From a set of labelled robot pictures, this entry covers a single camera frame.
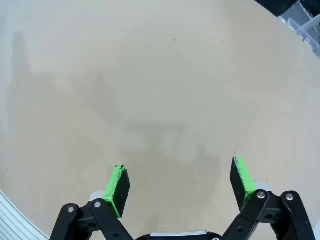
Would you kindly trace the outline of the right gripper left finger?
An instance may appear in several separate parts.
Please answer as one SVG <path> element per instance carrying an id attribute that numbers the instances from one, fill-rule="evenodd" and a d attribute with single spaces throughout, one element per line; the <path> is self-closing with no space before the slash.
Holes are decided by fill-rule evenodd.
<path id="1" fill-rule="evenodd" d="M 89 240 L 93 232 L 101 232 L 106 240 L 131 240 L 120 222 L 130 190 L 130 179 L 124 165 L 113 169 L 102 197 L 79 207 L 65 204 L 57 217 L 51 240 Z"/>

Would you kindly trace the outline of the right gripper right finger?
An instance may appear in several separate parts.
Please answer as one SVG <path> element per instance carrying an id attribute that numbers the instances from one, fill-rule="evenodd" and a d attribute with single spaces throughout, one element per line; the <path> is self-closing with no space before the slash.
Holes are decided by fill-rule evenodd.
<path id="1" fill-rule="evenodd" d="M 280 196 L 258 189 L 241 157 L 233 157 L 230 182 L 240 213 L 223 240 L 248 240 L 258 224 L 269 224 L 278 240 L 313 240 L 315 234 L 300 195 L 293 190 Z"/>

